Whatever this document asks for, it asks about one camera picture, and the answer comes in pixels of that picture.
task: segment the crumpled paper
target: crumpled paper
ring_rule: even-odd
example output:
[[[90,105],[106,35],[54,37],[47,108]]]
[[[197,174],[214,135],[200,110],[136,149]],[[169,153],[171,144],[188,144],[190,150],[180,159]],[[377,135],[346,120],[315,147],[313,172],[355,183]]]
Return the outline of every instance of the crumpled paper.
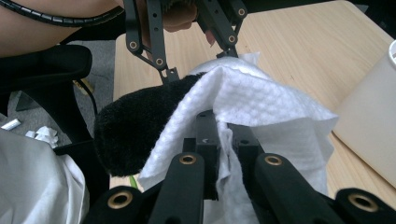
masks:
[[[226,123],[251,127],[264,151],[289,159],[315,190],[327,194],[325,168],[333,151],[328,134],[336,115],[242,59],[216,59],[191,74],[201,72],[207,73],[179,103],[140,173],[144,189],[165,178],[170,161],[182,151],[183,139],[194,137],[196,115],[213,109],[221,143],[219,201],[205,202],[204,223],[258,223]]]
[[[49,143],[51,148],[56,148],[58,146],[58,136],[56,136],[58,132],[47,127],[43,126],[37,130],[37,132],[28,131],[25,136],[34,138],[39,141],[43,141]]]

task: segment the textured white cloth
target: textured white cloth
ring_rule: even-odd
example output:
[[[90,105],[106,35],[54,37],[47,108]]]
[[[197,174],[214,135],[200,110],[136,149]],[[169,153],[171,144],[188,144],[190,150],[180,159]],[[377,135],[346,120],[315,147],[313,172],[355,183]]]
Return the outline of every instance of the textured white cloth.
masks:
[[[82,221],[89,209],[83,173],[50,145],[0,130],[0,223]]]
[[[213,109],[221,143],[219,202],[205,202],[205,223],[257,223],[232,150],[226,123],[251,127],[264,151],[288,158],[318,191],[327,193],[325,166],[333,147],[328,139],[337,116],[294,88],[279,84],[260,68],[236,58],[201,64],[207,72],[186,94],[166,124],[143,168],[144,189],[164,179],[185,137],[194,137],[194,120]]]

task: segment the office chair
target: office chair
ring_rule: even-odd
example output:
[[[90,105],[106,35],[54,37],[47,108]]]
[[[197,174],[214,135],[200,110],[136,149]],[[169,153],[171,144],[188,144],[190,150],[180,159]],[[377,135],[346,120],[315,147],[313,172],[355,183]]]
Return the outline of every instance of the office chair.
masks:
[[[78,109],[73,80],[91,96],[85,84],[92,66],[92,54],[83,46],[60,45],[51,49],[0,59],[0,103],[7,114],[7,101],[12,91],[23,91],[41,105],[72,143],[92,139]]]

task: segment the desk surface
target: desk surface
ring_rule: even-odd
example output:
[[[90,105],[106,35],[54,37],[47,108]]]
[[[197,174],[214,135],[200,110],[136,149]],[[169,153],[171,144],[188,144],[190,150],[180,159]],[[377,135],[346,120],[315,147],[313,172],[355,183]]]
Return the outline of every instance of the desk surface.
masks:
[[[345,1],[249,14],[242,25],[238,53],[259,51],[258,66],[280,83],[300,89],[334,110],[384,55],[392,38]],[[210,48],[194,24],[165,32],[167,61],[186,75],[220,53]],[[158,72],[130,54],[117,40],[114,100],[161,85]],[[396,208],[396,189],[332,133],[335,151],[328,164],[331,197],[343,188],[365,189]]]

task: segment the wooden desk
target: wooden desk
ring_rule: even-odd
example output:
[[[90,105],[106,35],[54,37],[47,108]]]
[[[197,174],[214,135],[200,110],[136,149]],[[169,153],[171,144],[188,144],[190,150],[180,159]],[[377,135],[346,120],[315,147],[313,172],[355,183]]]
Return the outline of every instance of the wooden desk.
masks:
[[[352,4],[335,1],[249,14],[242,25],[238,53],[259,51],[258,66],[275,80],[305,91],[334,110],[386,52],[392,38]],[[165,33],[168,65],[180,75],[214,59],[200,28]],[[114,100],[148,86],[161,85],[158,72],[117,40]],[[328,164],[329,194],[366,189],[396,208],[396,189],[357,157],[335,135]]]

